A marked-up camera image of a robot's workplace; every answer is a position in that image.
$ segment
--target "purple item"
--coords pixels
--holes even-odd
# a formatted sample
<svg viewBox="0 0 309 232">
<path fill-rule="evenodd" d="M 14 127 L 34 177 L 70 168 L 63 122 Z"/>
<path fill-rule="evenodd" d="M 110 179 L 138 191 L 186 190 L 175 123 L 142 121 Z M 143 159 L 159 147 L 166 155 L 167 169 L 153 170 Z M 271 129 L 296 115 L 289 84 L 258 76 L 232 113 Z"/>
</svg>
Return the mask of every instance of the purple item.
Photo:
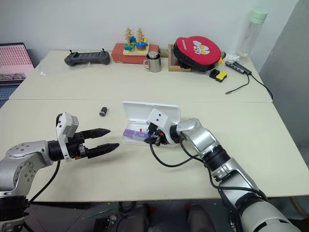
<svg viewBox="0 0 309 232">
<path fill-rule="evenodd" d="M 135 131 L 135 130 L 130 130 L 130 129 L 125 129 L 123 135 L 125 137 L 130 137 L 130 138 L 139 139 L 139 140 L 144 140 L 144 139 L 148 138 L 147 133 L 143 133 L 143 132 L 139 132 L 139 131 Z"/>
</svg>

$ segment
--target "transparent bottle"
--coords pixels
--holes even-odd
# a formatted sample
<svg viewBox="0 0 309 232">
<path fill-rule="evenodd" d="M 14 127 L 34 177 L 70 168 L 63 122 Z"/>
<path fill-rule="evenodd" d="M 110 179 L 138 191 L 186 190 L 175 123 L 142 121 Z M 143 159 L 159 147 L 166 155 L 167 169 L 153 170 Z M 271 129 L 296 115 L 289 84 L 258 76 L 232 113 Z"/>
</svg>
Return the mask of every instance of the transparent bottle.
<svg viewBox="0 0 309 232">
<path fill-rule="evenodd" d="M 237 55 L 239 62 L 245 64 L 248 61 L 248 56 L 254 46 L 254 43 L 260 33 L 263 23 L 267 17 L 267 12 L 262 9 L 254 9 L 252 11 L 249 24 L 242 37 Z"/>
</svg>

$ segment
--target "black game controller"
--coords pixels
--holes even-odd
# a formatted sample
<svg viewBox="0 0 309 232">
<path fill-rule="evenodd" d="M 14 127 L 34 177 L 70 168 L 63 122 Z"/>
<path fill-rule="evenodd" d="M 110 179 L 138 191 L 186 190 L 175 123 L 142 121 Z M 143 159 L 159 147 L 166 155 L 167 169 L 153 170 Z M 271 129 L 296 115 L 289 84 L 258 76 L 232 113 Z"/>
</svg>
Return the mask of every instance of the black game controller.
<svg viewBox="0 0 309 232">
<path fill-rule="evenodd" d="M 102 48 L 101 52 L 78 53 L 72 52 L 64 59 L 64 62 L 69 66 L 74 66 L 78 63 L 99 62 L 101 64 L 110 63 L 110 54 Z"/>
</svg>

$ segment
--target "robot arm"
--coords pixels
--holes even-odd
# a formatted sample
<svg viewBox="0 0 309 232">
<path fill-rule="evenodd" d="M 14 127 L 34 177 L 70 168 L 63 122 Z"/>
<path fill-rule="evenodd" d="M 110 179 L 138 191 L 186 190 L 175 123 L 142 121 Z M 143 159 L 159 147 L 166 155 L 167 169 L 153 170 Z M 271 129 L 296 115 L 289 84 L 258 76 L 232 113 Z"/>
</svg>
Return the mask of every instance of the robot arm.
<svg viewBox="0 0 309 232">
<path fill-rule="evenodd" d="M 170 144 L 187 140 L 219 182 L 219 194 L 229 210 L 238 214 L 244 232 L 299 232 L 273 205 L 261 198 L 255 182 L 222 148 L 213 134 L 192 118 L 172 123 L 164 113 L 153 109 L 147 122 L 149 133 L 160 129 Z"/>
<path fill-rule="evenodd" d="M 57 141 L 22 143 L 7 151 L 0 161 L 0 232 L 22 230 L 27 215 L 24 210 L 28 207 L 26 195 L 39 169 L 63 159 L 93 158 L 119 146 L 104 144 L 88 149 L 83 145 L 85 139 L 101 137 L 111 131 L 94 129 L 75 133 L 78 125 L 77 117 L 62 113 L 56 121 Z"/>
</svg>

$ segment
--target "person's shoe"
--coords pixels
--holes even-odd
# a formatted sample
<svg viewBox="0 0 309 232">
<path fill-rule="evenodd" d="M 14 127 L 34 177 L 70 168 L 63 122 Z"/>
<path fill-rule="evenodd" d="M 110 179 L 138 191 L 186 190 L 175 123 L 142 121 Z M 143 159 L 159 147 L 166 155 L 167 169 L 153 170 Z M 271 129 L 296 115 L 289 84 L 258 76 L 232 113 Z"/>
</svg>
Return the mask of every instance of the person's shoe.
<svg viewBox="0 0 309 232">
<path fill-rule="evenodd" d="M 186 210 L 186 222 L 190 232 L 215 232 L 209 215 L 199 204 L 192 204 Z"/>
<path fill-rule="evenodd" d="M 137 206 L 127 217 L 121 232 L 147 232 L 150 226 L 150 208 L 148 204 Z"/>
</svg>

